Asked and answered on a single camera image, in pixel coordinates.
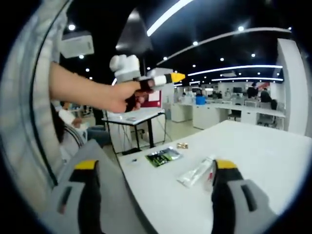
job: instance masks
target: snack package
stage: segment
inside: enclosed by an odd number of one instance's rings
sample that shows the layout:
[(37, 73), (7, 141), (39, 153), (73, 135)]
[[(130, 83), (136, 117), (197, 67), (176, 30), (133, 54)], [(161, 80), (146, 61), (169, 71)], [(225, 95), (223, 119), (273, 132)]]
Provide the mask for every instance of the snack package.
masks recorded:
[(168, 147), (167, 149), (153, 152), (145, 157), (154, 167), (159, 167), (163, 164), (182, 157), (182, 155), (172, 147)]
[(196, 168), (181, 175), (177, 181), (187, 188), (192, 187), (207, 170), (212, 168), (214, 159), (215, 156), (205, 158)]

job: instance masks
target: ceiling light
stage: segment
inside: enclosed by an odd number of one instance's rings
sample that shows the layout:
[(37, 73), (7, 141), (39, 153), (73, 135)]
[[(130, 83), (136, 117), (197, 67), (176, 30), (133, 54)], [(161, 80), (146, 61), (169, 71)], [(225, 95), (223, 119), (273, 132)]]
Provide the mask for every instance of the ceiling light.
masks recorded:
[(114, 85), (116, 84), (116, 82), (117, 82), (117, 78), (115, 78), (115, 79), (113, 80), (112, 86), (114, 86)]
[(76, 29), (76, 26), (74, 24), (70, 24), (70, 25), (68, 25), (68, 29), (70, 31), (74, 31)]
[(174, 13), (179, 11), (182, 7), (186, 6), (193, 0), (180, 0), (175, 5), (169, 8), (155, 23), (147, 30), (147, 36), (151, 36), (167, 19), (169, 19)]
[(188, 76), (190, 77), (190, 76), (195, 76), (195, 75), (209, 73), (209, 72), (219, 72), (219, 71), (226, 71), (226, 70), (240, 69), (240, 68), (283, 68), (283, 66), (280, 66), (280, 65), (245, 65), (245, 66), (235, 66), (235, 67), (224, 67), (224, 68), (206, 70), (202, 72), (190, 73), (188, 74)]
[(260, 80), (260, 79), (266, 79), (266, 80), (276, 80), (276, 81), (283, 81), (281, 78), (258, 78), (258, 77), (241, 77), (241, 78), (218, 78), (218, 79), (212, 79), (211, 81), (224, 81), (224, 80), (244, 80), (244, 79), (255, 79), (255, 80)]
[(193, 82), (190, 82), (189, 84), (198, 84), (200, 83), (200, 81), (193, 81)]

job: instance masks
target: floor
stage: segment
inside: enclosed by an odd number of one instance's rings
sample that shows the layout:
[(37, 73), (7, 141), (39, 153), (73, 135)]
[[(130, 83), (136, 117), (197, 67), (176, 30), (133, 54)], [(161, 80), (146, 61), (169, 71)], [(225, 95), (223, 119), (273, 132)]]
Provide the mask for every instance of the floor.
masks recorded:
[[(83, 118), (83, 122), (84, 123), (88, 122), (90, 126), (95, 125), (94, 117), (85, 117)], [(166, 135), (165, 143), (179, 140), (181, 138), (187, 137), (189, 135), (192, 135), (201, 131), (200, 129), (193, 127), (192, 120), (181, 122), (181, 123), (175, 123), (175, 122), (172, 122), (171, 120), (167, 120), (166, 124), (167, 124), (167, 128), (166, 128), (167, 135)], [(104, 146), (103, 150), (105, 151), (107, 156), (111, 159), (111, 161), (118, 165), (116, 155), (114, 154), (114, 151), (113, 151), (113, 147), (111, 145)]]

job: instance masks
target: white column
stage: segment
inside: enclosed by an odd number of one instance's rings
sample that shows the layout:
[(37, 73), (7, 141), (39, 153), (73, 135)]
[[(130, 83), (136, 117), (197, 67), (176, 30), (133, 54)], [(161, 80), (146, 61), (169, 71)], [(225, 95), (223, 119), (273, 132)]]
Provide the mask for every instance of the white column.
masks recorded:
[(305, 135), (308, 122), (308, 86), (299, 49), (293, 40), (278, 39), (286, 89), (285, 130)]

